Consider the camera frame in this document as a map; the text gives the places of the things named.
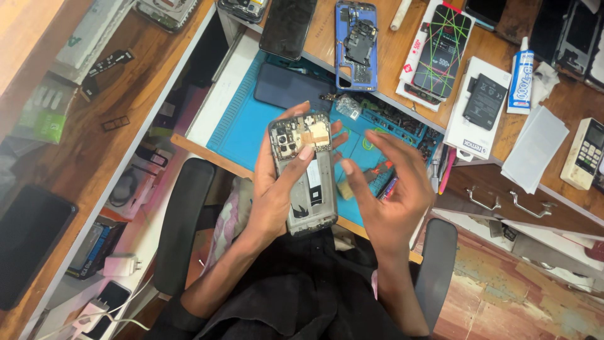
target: left hand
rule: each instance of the left hand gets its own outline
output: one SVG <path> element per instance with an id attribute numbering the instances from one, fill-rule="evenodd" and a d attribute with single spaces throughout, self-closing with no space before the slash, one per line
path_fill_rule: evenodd
<path id="1" fill-rule="evenodd" d="M 277 119 L 290 118 L 310 110 L 310 103 L 304 102 L 287 109 Z M 332 124 L 332 135 L 342 129 L 342 122 Z M 346 132 L 332 140 L 332 150 L 348 140 Z M 277 171 L 272 155 L 268 130 L 265 131 L 256 166 L 254 169 L 254 199 L 252 211 L 249 215 L 248 225 L 245 228 L 255 236 L 260 237 L 266 244 L 270 244 L 277 237 L 285 234 L 285 221 L 290 210 L 290 192 L 294 184 L 306 171 L 313 159 L 314 151 L 310 146 L 305 146 L 298 156 L 293 159 L 281 176 L 277 179 Z M 334 162 L 341 158 L 341 154 L 334 155 Z"/>

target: glue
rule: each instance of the glue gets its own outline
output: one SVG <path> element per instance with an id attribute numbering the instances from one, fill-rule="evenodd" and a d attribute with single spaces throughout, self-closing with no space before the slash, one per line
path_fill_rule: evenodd
<path id="1" fill-rule="evenodd" d="M 530 112 L 530 89 L 533 81 L 533 58 L 529 50 L 529 38 L 522 39 L 520 52 L 512 61 L 512 86 L 507 101 L 507 113 L 528 114 Z"/>

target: metal drawer handle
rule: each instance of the metal drawer handle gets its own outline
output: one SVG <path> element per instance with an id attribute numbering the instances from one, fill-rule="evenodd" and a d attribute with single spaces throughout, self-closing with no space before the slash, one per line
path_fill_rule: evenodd
<path id="1" fill-rule="evenodd" d="M 479 206 L 481 206 L 481 207 L 483 207 L 483 208 L 487 209 L 488 211 L 493 211 L 493 210 L 495 210 L 495 209 L 501 208 L 501 205 L 499 204 L 499 196 L 495 196 L 495 205 L 493 205 L 493 207 L 492 207 L 492 208 L 487 207 L 486 205 L 484 205 L 484 204 L 480 203 L 479 201 L 476 201 L 475 199 L 473 199 L 473 198 L 472 198 L 472 192 L 473 192 L 475 189 L 476 189 L 476 187 L 475 187 L 475 186 L 474 186 L 474 187 L 472 187 L 472 189 L 471 189 L 471 190 L 470 190 L 470 189 L 468 189 L 468 188 L 466 188 L 466 192 L 467 192 L 467 194 L 470 196 L 470 201 L 472 201 L 472 202 L 474 202 L 474 203 L 478 204 Z"/>
<path id="2" fill-rule="evenodd" d="M 543 217 L 543 216 L 549 216 L 549 215 L 551 215 L 550 208 L 551 208 L 551 207 L 555 207 L 555 206 L 557 206 L 557 204 L 556 204 L 556 203 L 552 203 L 552 202 L 541 202 L 541 204 L 543 204 L 543 207 L 544 207 L 544 208 L 543 208 L 543 211 L 541 211 L 541 212 L 539 213 L 539 215 L 537 215 L 536 213 L 534 213 L 534 212 L 532 212 L 532 211 L 528 210 L 527 208 L 525 208 L 525 207 L 521 206 L 520 204 L 518 204 L 518 194 L 517 194 L 517 193 L 515 193 L 515 192 L 513 192 L 513 191 L 511 191 L 511 190 L 510 190 L 510 194 L 511 194 L 511 195 L 512 195 L 512 197 L 514 198 L 514 205 L 515 205 L 515 206 L 519 207 L 521 210 L 523 210 L 523 211 L 525 211 L 525 212 L 528 212 L 528 213 L 529 213 L 531 216 L 536 217 L 536 218 L 541 218 L 541 217 Z"/>

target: black chair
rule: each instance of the black chair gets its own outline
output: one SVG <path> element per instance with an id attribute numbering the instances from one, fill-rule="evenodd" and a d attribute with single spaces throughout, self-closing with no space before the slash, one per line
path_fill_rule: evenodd
<path id="1" fill-rule="evenodd" d="M 187 160 L 178 175 L 155 257 L 153 282 L 162 293 L 173 296 L 184 290 L 195 233 L 216 224 L 220 210 L 215 206 L 204 206 L 215 173 L 215 165 L 195 158 Z M 198 223 L 200 215 L 205 224 Z M 456 250 L 455 226 L 437 218 L 428 221 L 415 291 L 430 333 L 445 302 Z"/>

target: phone battery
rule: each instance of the phone battery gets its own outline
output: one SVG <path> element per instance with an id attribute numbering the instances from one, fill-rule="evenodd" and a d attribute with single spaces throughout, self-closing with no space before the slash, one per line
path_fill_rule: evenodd
<path id="1" fill-rule="evenodd" d="M 474 90 L 463 115 L 471 123 L 490 131 L 506 98 L 507 88 L 482 73 L 474 83 Z"/>

